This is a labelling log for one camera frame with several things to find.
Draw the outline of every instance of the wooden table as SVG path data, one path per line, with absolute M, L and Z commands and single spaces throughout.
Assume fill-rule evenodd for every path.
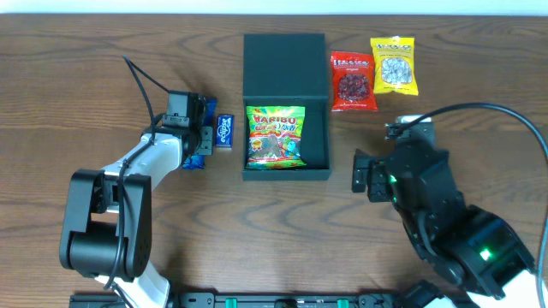
M 167 278 L 219 292 L 447 288 L 391 204 L 350 192 L 354 150 L 386 154 L 384 123 L 470 101 L 515 108 L 547 134 L 547 29 L 507 17 L 0 15 L 0 306 L 66 306 L 75 291 L 101 290 L 61 267 L 58 246 L 70 176 L 114 162 L 148 122 L 121 55 L 169 88 L 218 97 L 217 112 L 236 118 L 231 151 L 154 191 L 152 262 Z M 242 182 L 243 33 L 325 33 L 328 50 L 365 53 L 371 37 L 415 36 L 420 95 L 331 114 L 327 182 Z M 146 87 L 164 111 L 167 97 Z M 466 200 L 507 219 L 536 254 L 548 196 L 532 135 L 492 111 L 436 122 Z

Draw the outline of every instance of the yellow snack package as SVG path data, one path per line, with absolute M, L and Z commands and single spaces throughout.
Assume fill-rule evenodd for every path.
M 419 95 L 414 78 L 414 38 L 371 38 L 375 57 L 375 94 Z

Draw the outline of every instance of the red snack package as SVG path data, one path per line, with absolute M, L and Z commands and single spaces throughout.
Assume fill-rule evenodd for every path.
M 333 88 L 332 111 L 377 110 L 373 94 L 373 56 L 357 52 L 333 51 L 331 53 Z

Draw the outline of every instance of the open box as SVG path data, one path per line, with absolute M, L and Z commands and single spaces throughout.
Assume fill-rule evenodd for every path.
M 326 181 L 331 174 L 329 84 L 324 34 L 244 36 L 244 181 Z M 247 106 L 304 106 L 301 158 L 296 169 L 246 169 Z

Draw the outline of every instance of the black cylindrical joint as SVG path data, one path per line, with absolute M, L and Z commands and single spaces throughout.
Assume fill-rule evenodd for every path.
M 104 234 L 74 234 L 70 246 L 70 263 L 80 273 L 109 275 L 114 265 L 118 238 Z M 125 277 L 126 245 L 116 276 Z

